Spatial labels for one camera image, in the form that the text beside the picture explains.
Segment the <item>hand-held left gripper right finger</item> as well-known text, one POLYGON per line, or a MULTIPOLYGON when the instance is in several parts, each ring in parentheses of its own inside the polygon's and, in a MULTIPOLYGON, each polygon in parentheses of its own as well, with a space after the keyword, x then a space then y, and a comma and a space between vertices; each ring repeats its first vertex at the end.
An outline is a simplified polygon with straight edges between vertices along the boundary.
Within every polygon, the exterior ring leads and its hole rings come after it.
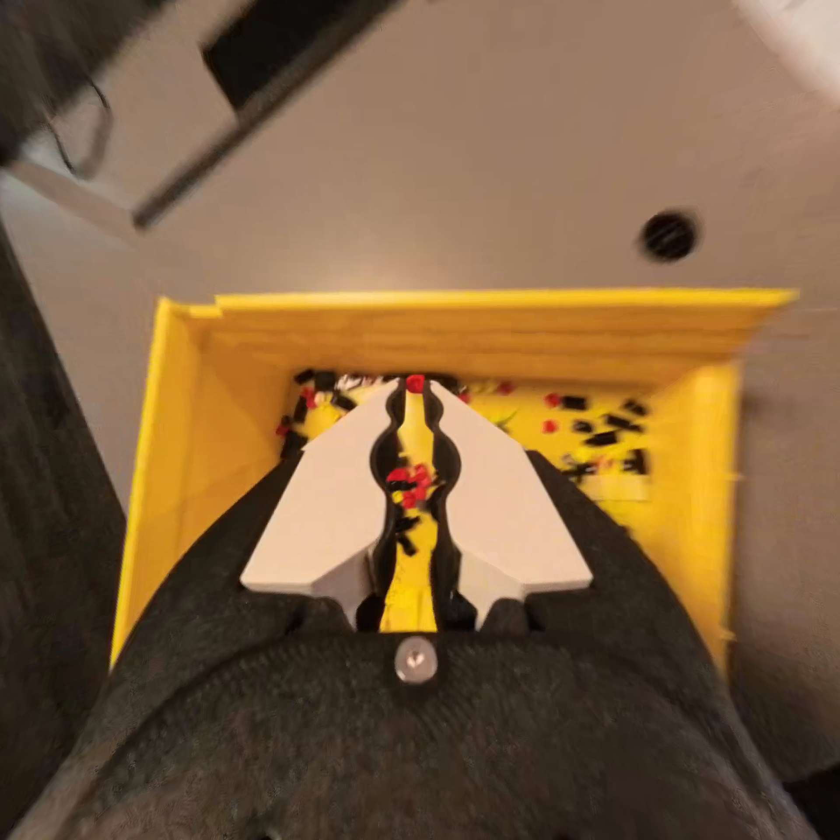
POLYGON ((439 487, 430 585, 437 629, 476 629, 500 600, 588 588, 593 572, 527 451, 443 385, 425 384, 439 487))

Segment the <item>black round table grommet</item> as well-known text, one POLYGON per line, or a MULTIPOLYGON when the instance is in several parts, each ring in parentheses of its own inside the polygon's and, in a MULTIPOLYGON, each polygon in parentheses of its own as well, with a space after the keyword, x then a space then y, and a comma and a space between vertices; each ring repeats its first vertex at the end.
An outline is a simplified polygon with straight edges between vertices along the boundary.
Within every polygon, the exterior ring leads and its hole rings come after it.
POLYGON ((698 215, 685 208, 667 208, 651 216, 640 228, 640 253, 655 263, 681 261, 697 250, 702 238, 698 215))

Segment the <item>pile of toy bricks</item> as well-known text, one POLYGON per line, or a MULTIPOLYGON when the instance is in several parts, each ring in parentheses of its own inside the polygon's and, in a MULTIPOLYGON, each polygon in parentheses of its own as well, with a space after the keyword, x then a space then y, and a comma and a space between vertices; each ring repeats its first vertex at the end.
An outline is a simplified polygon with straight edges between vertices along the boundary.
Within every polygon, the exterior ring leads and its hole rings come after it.
MULTIPOLYGON (((526 449, 539 451, 612 515, 646 502, 650 484, 650 406, 645 398, 583 385, 464 379, 424 372, 526 449)), ((422 395, 406 393, 387 472, 397 508, 396 558, 412 571, 431 560, 438 525, 434 493, 444 484, 433 465, 432 431, 422 395)))

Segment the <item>yellow plastic bin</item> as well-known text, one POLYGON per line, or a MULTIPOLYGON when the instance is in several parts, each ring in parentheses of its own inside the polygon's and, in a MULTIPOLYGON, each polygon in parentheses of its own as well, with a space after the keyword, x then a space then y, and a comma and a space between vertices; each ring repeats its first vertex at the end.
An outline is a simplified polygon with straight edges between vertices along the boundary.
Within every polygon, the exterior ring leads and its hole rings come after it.
POLYGON ((291 417, 314 438, 307 371, 450 372, 593 386, 649 402, 646 502, 611 514, 728 671, 740 358, 776 289, 427 290, 161 299, 129 502, 112 662, 184 552, 279 461, 291 417))

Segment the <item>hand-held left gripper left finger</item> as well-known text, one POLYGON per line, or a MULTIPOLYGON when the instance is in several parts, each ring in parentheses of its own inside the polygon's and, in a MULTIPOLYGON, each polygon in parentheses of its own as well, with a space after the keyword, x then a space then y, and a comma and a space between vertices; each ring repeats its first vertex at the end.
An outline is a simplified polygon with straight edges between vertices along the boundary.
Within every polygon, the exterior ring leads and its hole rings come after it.
POLYGON ((352 627, 374 592, 371 553, 385 530, 388 496, 375 477, 375 445, 394 428, 392 380, 303 449, 239 577, 263 594, 325 597, 352 627))

